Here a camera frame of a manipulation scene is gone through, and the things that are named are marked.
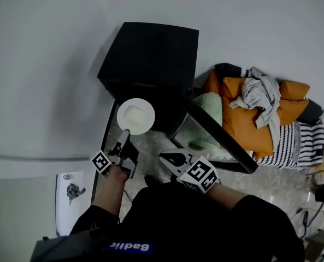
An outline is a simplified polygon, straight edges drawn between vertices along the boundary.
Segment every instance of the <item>black cabinet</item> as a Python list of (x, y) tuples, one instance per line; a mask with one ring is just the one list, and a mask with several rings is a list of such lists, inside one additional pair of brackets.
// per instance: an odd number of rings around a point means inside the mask
[(191, 95), (198, 30), (155, 23), (125, 22), (98, 78), (121, 105), (131, 98), (155, 109), (152, 130), (171, 133), (182, 120), (182, 100)]

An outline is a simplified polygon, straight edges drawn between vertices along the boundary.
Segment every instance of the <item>cable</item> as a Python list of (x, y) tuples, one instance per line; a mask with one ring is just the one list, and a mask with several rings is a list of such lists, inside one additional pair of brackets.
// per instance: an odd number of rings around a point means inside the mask
[(130, 200), (130, 202), (133, 202), (133, 198), (129, 195), (129, 193), (127, 193), (126, 191), (125, 191), (125, 189), (124, 189), (124, 193), (127, 195), (127, 197), (128, 197), (128, 199)]
[(133, 198), (124, 190), (125, 194), (127, 195), (128, 199), (130, 200), (130, 202), (133, 202)]
[(298, 210), (297, 210), (297, 212), (290, 218), (290, 220), (292, 220), (293, 219), (293, 217), (294, 216), (296, 216), (298, 213), (301, 213), (301, 211), (303, 210), (304, 208), (303, 207), (301, 207), (301, 208), (299, 208)]
[(319, 214), (319, 212), (321, 211), (323, 205), (324, 205), (324, 203), (321, 204), (320, 208), (317, 210), (317, 212), (315, 213), (314, 217), (311, 219), (309, 224), (308, 224), (309, 212), (305, 211), (304, 218), (303, 218), (304, 235), (301, 236), (300, 239), (303, 239), (305, 237), (306, 232), (307, 232), (307, 228), (311, 225), (311, 223), (314, 221), (316, 216)]

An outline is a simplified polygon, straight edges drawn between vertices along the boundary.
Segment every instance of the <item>black and white striped fabric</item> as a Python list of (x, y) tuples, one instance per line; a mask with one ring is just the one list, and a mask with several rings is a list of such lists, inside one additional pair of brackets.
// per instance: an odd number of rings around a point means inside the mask
[(273, 166), (277, 168), (293, 168), (293, 152), (295, 147), (295, 125), (280, 126), (280, 142), (277, 151), (273, 156), (266, 156), (257, 161), (257, 164), (263, 166)]
[(241, 78), (251, 78), (251, 71), (247, 70), (247, 69), (244, 69), (244, 68), (241, 68), (240, 77)]
[(324, 128), (322, 122), (316, 125), (300, 124), (301, 149), (298, 167), (322, 164), (324, 147)]
[[(273, 156), (266, 156), (257, 161), (258, 165), (277, 168), (302, 170), (307, 166), (322, 164), (324, 147), (324, 128), (320, 122), (314, 126), (298, 122), (299, 125), (280, 126), (280, 143)], [(293, 153), (299, 147), (298, 160), (294, 161)]]

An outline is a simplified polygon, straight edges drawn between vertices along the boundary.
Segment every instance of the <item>black shirt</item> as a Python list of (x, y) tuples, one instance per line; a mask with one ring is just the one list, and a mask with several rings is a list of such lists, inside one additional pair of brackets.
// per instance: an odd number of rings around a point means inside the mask
[(304, 261), (303, 243), (286, 213), (252, 195), (228, 211), (206, 195), (165, 183), (143, 188), (123, 222), (117, 223), (117, 216), (91, 206), (72, 234), (94, 226), (114, 228), (114, 243), (103, 258), (271, 261), (275, 256), (279, 261)]

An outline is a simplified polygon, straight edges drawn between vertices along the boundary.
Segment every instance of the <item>gray cloth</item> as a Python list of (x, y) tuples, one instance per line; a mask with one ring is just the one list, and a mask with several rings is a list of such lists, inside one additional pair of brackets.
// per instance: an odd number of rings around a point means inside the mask
[(238, 96), (230, 106), (232, 109), (258, 107), (263, 110), (255, 121), (256, 128), (269, 126), (273, 150), (276, 151), (280, 142), (280, 118), (277, 114), (281, 98), (280, 86), (273, 77), (264, 75), (256, 67), (251, 68), (251, 73), (252, 78), (245, 79), (242, 86), (242, 96)]

